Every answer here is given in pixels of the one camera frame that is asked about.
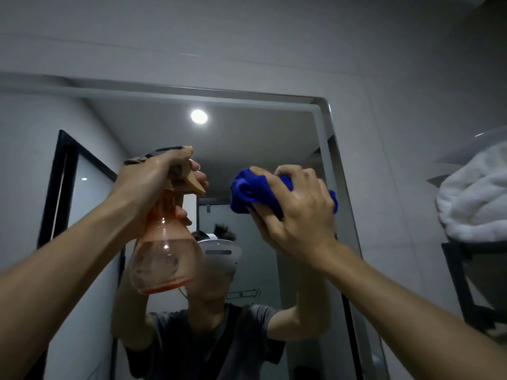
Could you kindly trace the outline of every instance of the white towel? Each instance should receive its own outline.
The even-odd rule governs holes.
[[[478,153],[440,186],[436,206],[450,237],[507,240],[507,142]]]

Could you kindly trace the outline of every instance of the round recessed light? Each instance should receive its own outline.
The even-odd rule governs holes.
[[[206,112],[200,109],[194,109],[190,114],[190,118],[196,124],[204,124],[206,121],[208,121],[208,115]]]

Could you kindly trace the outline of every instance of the black hair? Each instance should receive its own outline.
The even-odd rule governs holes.
[[[232,233],[229,230],[229,227],[225,224],[215,224],[215,229],[213,231],[213,234],[221,240],[236,241],[236,235],[234,233]],[[209,239],[209,236],[201,230],[198,230],[196,232],[192,232],[192,236],[194,237],[194,239],[196,241]]]

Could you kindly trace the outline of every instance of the ceiling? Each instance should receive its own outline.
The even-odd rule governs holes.
[[[319,143],[309,112],[174,100],[90,100],[90,104],[131,155],[167,146],[193,146],[195,160],[208,175],[209,196],[227,195],[236,174],[251,165],[274,170],[281,164],[320,161],[314,155]],[[203,125],[190,119],[196,108],[208,114]]]

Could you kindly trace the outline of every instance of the shirt sleeve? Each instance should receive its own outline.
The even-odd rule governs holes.
[[[133,351],[125,347],[130,374],[134,378],[148,376],[162,357],[164,349],[162,336],[169,322],[170,313],[150,313],[150,315],[152,316],[156,333],[151,345],[143,351]]]
[[[250,308],[254,318],[257,320],[261,331],[262,344],[264,345],[264,361],[278,364],[282,359],[284,341],[276,341],[268,339],[268,324],[271,318],[278,311],[270,306],[253,305]]]

